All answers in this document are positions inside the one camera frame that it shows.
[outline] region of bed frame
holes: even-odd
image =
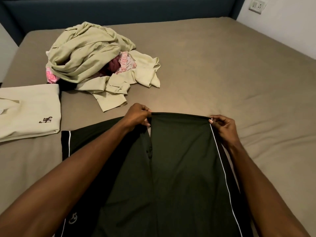
[[[0,0],[0,23],[20,45],[30,31],[193,18],[237,19],[245,0]]]

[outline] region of person's right arm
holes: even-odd
[[[261,237],[310,237],[272,183],[247,154],[239,140],[235,121],[222,115],[210,118],[209,122],[218,130],[231,156],[258,234]]]

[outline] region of bed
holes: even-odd
[[[316,60],[229,17],[112,25],[159,57],[160,88],[133,85],[128,104],[102,112],[88,93],[61,94],[61,130],[123,116],[135,102],[156,112],[235,119],[251,158],[311,236],[316,235]],[[3,87],[46,83],[45,51],[62,29],[29,32]],[[61,162],[60,133],[0,143],[0,212]]]

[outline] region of forearm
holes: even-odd
[[[243,146],[240,143],[230,145],[229,152],[259,235],[309,236]]]
[[[118,122],[31,186],[0,216],[0,235],[51,237],[127,132]]]

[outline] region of hand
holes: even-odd
[[[142,124],[150,126],[147,117],[151,117],[151,110],[140,103],[133,104],[127,111],[126,115],[121,119],[124,126],[128,128],[128,131],[132,131],[136,125]]]
[[[218,130],[226,148],[241,145],[233,119],[222,115],[212,115],[210,118],[213,120],[209,119],[209,123]]]

